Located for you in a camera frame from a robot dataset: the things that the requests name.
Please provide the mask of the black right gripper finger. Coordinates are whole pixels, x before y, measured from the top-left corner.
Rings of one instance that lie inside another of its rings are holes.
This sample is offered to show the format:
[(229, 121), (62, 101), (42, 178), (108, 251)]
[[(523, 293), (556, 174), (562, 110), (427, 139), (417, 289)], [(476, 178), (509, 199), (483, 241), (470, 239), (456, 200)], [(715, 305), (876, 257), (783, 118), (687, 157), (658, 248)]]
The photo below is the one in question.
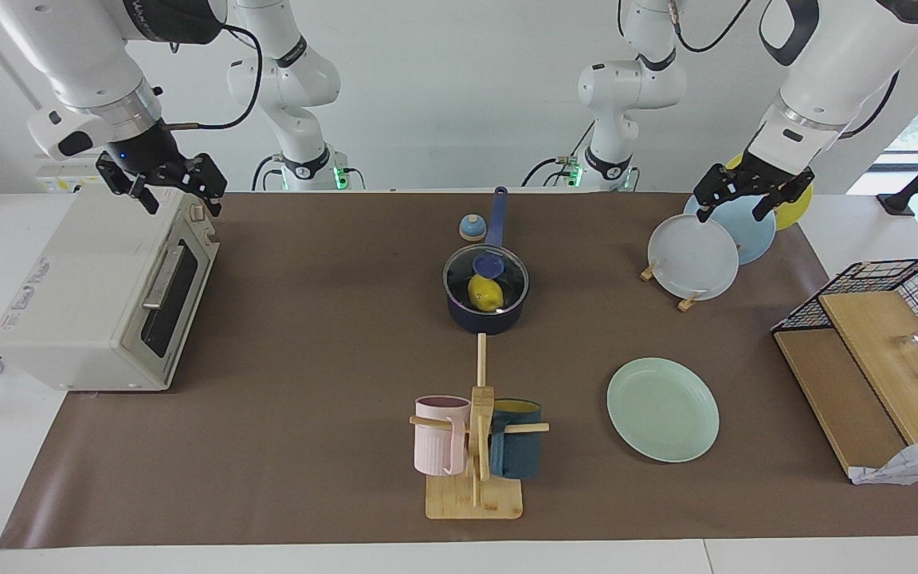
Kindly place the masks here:
[(157, 198), (147, 187), (147, 177), (144, 174), (130, 178), (123, 168), (118, 166), (113, 159), (98, 159), (97, 170), (108, 189), (118, 196), (128, 196), (137, 200), (148, 214), (156, 214), (159, 208)]
[(203, 201), (211, 217), (218, 217), (222, 210), (227, 179), (207, 153), (200, 153), (193, 159), (183, 159), (182, 191), (193, 194)]

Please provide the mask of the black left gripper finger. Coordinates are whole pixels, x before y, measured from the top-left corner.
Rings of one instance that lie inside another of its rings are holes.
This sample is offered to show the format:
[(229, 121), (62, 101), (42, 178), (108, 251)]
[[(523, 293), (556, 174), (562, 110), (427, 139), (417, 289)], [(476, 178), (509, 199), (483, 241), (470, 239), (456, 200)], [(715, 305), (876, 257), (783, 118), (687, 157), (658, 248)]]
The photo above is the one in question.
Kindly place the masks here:
[(806, 186), (812, 184), (813, 175), (798, 175), (797, 178), (790, 182), (784, 183), (776, 188), (771, 188), (770, 192), (764, 195), (757, 203), (757, 206), (751, 210), (755, 221), (764, 221), (768, 215), (775, 216), (775, 208), (784, 202), (794, 202), (798, 200)]
[(737, 171), (722, 163), (713, 164), (700, 178), (693, 188), (693, 198), (698, 202), (696, 217), (699, 222), (707, 222), (718, 206), (739, 197), (735, 187), (736, 179)]

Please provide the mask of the glass lid with blue knob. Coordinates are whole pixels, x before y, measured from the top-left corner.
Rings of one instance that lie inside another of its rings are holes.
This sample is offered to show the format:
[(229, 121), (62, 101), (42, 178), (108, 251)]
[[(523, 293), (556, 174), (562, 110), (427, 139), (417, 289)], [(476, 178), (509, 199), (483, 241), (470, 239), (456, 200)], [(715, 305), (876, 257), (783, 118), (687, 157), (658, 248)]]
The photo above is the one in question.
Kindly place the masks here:
[[(478, 312), (470, 303), (467, 283), (473, 275), (496, 280), (505, 294), (505, 305), (494, 313)], [(443, 285), (449, 301), (474, 315), (495, 316), (514, 312), (528, 297), (528, 272), (511, 251), (492, 245), (470, 245), (457, 250), (445, 262)]]

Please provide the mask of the yellow plate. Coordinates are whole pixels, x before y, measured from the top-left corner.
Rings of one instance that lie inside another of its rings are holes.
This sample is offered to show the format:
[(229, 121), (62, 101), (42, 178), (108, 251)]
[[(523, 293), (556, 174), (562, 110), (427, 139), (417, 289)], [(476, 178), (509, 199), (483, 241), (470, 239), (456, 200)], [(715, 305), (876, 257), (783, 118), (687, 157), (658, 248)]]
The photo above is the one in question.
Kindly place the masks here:
[(806, 186), (797, 201), (784, 202), (777, 206), (775, 208), (776, 231), (783, 231), (788, 226), (793, 226), (808, 210), (813, 195), (814, 185), (810, 184)]

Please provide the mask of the light blue plate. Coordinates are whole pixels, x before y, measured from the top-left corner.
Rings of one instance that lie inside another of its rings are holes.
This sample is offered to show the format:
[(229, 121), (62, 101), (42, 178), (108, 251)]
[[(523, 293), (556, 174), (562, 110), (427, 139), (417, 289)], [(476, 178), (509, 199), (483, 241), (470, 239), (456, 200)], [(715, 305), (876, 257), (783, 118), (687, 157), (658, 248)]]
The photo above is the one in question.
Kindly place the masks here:
[(761, 221), (753, 215), (754, 208), (762, 199), (762, 196), (743, 196), (707, 211), (710, 221), (723, 226), (732, 236), (739, 251), (740, 265), (757, 261), (775, 240), (775, 211), (768, 212)]

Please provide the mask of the grey plate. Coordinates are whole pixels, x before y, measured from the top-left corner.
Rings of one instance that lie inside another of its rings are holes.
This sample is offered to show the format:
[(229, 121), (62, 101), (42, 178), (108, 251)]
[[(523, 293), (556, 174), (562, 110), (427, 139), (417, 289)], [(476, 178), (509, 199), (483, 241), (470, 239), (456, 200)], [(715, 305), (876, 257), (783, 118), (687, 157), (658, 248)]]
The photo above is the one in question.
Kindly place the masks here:
[(696, 215), (667, 218), (647, 246), (648, 271), (663, 289), (682, 301), (720, 297), (735, 283), (740, 256), (735, 240), (718, 222)]

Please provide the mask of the wooden plate rack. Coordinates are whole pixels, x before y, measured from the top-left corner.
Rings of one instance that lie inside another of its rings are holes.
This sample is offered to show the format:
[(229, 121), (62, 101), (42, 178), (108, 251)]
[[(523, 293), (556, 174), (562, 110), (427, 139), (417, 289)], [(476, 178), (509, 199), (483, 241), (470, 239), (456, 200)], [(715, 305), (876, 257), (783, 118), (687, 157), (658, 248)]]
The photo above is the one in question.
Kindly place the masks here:
[(652, 261), (640, 272), (640, 280), (642, 282), (651, 282), (652, 280), (657, 280), (658, 284), (665, 288), (671, 294), (682, 294), (688, 292), (688, 295), (679, 298), (677, 304), (677, 309), (679, 312), (687, 313), (698, 301), (701, 294), (706, 294), (707, 289), (696, 288), (696, 287), (686, 287), (684, 283), (678, 282), (678, 280), (673, 279), (673, 275), (670, 272), (662, 271), (661, 262), (659, 259)]

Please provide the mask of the mint green plate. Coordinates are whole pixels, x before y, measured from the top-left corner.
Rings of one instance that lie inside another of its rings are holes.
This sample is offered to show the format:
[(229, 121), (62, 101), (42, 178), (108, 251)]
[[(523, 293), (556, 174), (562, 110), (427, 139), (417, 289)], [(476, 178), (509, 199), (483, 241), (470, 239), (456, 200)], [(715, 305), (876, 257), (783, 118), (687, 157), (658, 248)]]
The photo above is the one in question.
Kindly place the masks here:
[(617, 368), (606, 407), (622, 441), (663, 464), (702, 457), (719, 434), (719, 408), (707, 384), (665, 357), (640, 357)]

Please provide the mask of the white power strip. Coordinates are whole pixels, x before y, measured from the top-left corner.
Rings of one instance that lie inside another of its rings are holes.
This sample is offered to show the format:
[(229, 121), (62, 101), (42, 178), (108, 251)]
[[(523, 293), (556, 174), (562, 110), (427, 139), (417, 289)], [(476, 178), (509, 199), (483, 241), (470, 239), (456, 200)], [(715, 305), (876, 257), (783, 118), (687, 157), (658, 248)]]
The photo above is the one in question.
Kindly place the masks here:
[(109, 186), (96, 167), (98, 154), (80, 154), (62, 161), (37, 154), (35, 160), (35, 179), (43, 192), (76, 194), (92, 190), (110, 193)]

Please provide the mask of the cream toaster oven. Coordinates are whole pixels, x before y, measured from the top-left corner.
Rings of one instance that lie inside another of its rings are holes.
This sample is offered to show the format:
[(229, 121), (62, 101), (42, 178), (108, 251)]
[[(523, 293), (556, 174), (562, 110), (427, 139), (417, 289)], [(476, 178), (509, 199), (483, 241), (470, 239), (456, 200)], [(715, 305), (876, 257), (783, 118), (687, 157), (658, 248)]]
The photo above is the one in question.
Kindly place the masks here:
[(0, 355), (65, 391), (161, 391), (174, 380), (218, 255), (201, 199), (134, 199), (87, 189), (0, 319)]

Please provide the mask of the dark blue saucepan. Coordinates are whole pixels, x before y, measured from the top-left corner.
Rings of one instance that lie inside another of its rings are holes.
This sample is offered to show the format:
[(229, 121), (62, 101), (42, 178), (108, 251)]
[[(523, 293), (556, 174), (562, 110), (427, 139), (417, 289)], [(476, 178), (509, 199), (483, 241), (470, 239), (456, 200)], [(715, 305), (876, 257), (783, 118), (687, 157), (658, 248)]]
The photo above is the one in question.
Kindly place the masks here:
[[(494, 189), (494, 193), (492, 193), (492, 209), (487, 224), (487, 236), (484, 237), (484, 241), (474, 245), (485, 244), (502, 247), (514, 254), (512, 250), (504, 246), (504, 230), (507, 207), (508, 189), (506, 187), (496, 187)], [(528, 272), (528, 267), (525, 264), (524, 266), (526, 272)], [(443, 271), (441, 271), (441, 286), (443, 286), (445, 294), (445, 288), (443, 285)], [(531, 276), (529, 276), (528, 272), (528, 293), (529, 288), (531, 288)], [(454, 320), (455, 324), (458, 324), (460, 328), (470, 333), (484, 333), (487, 335), (500, 334), (503, 331), (513, 327), (513, 325), (520, 319), (522, 309), (524, 308), (523, 303), (522, 305), (518, 306), (514, 312), (504, 313), (504, 315), (482, 316), (474, 315), (474, 313), (471, 313), (469, 310), (459, 308), (459, 305), (449, 301), (447, 294), (445, 294), (445, 304), (447, 305), (449, 316), (452, 317), (452, 320)]]

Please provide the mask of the brown table mat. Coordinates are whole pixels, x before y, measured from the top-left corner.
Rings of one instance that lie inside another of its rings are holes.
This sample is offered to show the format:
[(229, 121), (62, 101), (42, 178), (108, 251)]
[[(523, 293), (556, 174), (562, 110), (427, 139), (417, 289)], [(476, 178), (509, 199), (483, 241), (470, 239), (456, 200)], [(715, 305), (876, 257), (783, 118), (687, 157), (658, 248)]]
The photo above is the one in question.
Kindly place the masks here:
[[(63, 400), (0, 548), (509, 539), (914, 537), (918, 484), (853, 486), (770, 334), (826, 282), (797, 229), (687, 313), (638, 280), (670, 193), (512, 194), (528, 266), (488, 382), (551, 429), (516, 520), (431, 521), (408, 418), (468, 395), (475, 337), (441, 271), (477, 194), (237, 194), (175, 381)], [(665, 357), (703, 379), (720, 428), (663, 464), (627, 446), (606, 391)]]

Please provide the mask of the dark teal mug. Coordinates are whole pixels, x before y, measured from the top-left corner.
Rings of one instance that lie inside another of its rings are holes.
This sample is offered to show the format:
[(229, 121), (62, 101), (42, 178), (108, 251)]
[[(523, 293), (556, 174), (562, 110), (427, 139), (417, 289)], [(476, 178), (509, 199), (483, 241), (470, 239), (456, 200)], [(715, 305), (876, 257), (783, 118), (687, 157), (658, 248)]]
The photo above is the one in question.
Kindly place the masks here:
[(507, 433), (510, 425), (542, 421), (542, 407), (535, 401), (502, 397), (494, 403), (489, 428), (489, 472), (494, 476), (524, 480), (533, 478), (540, 467), (539, 433)]

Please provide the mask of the pink ribbed mug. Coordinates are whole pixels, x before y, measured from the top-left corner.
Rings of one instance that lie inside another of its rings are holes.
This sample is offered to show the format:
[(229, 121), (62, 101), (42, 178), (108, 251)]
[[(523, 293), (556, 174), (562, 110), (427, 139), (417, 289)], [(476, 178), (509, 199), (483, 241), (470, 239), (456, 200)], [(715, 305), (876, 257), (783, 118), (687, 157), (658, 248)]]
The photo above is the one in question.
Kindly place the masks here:
[(466, 397), (424, 395), (415, 400), (416, 417), (445, 423), (443, 428), (415, 426), (416, 470), (427, 476), (457, 476), (465, 472), (470, 411), (471, 401)]

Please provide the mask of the wooden mug tree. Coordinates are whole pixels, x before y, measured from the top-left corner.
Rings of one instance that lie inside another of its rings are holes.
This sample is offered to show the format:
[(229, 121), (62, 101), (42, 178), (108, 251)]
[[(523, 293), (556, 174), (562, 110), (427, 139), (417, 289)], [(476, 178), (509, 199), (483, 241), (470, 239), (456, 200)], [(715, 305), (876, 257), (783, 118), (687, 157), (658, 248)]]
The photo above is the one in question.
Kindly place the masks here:
[(477, 380), (471, 389), (470, 413), (465, 423), (451, 415), (443, 419), (411, 415), (416, 428), (447, 431), (449, 464), (464, 455), (461, 474), (427, 475), (424, 513), (431, 520), (513, 520), (524, 513), (522, 483), (489, 471), (489, 437), (494, 418), (494, 388), (487, 384), (488, 335), (477, 335)]

